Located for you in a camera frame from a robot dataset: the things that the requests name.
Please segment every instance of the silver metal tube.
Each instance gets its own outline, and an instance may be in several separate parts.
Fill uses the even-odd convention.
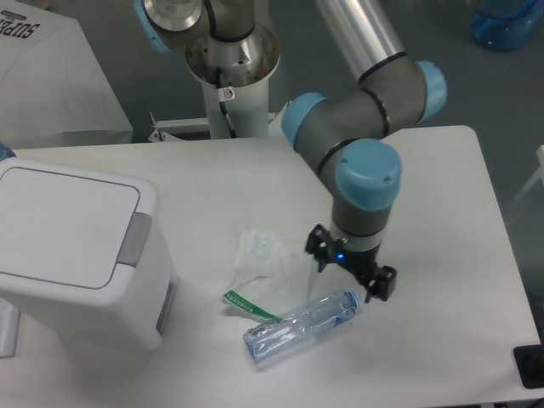
[[[377,0],[315,2],[356,80],[374,65],[404,51]]]
[[[143,0],[149,18],[167,31],[191,28],[202,13],[202,0]]]

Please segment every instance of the clear plastic bag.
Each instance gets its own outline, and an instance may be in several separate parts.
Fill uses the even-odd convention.
[[[306,302],[311,257],[305,241],[271,231],[241,237],[234,276],[222,301],[257,321],[272,319]]]

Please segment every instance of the plastic water bottle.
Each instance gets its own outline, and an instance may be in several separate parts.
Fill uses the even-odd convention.
[[[361,299],[362,291],[333,292],[248,330],[244,342],[258,364],[353,319]]]
[[[521,48],[544,12],[544,0],[482,0],[470,28],[474,39],[494,51]]]

